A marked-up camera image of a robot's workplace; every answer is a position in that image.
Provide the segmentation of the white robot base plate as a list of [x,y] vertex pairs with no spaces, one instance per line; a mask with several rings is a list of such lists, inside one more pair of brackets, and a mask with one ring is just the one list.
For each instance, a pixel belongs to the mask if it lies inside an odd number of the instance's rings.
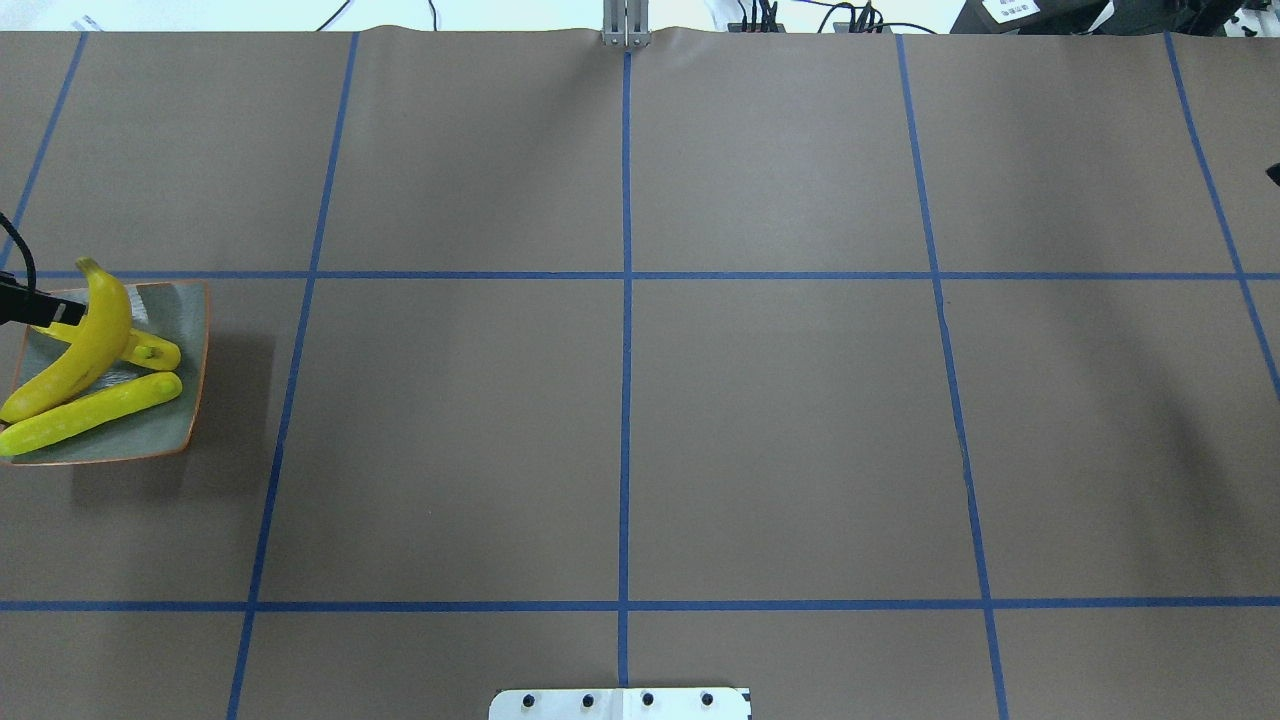
[[508,689],[489,719],[751,719],[750,691],[733,687]]

